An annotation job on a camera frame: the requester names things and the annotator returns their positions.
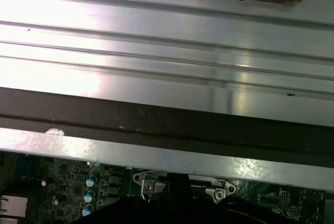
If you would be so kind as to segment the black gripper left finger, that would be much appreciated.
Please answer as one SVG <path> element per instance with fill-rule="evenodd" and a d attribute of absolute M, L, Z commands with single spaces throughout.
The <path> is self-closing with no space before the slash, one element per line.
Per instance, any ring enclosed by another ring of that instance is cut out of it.
<path fill-rule="evenodd" d="M 168 189 L 147 201 L 126 197 L 75 223 L 179 223 L 179 175 L 167 174 Z"/>

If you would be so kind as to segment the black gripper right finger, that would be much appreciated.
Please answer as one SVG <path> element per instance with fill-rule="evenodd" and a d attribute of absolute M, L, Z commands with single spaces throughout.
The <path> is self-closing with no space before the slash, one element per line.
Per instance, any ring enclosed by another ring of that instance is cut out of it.
<path fill-rule="evenodd" d="M 179 223 L 323 223 L 326 192 L 240 180 L 192 186 L 178 176 Z"/>

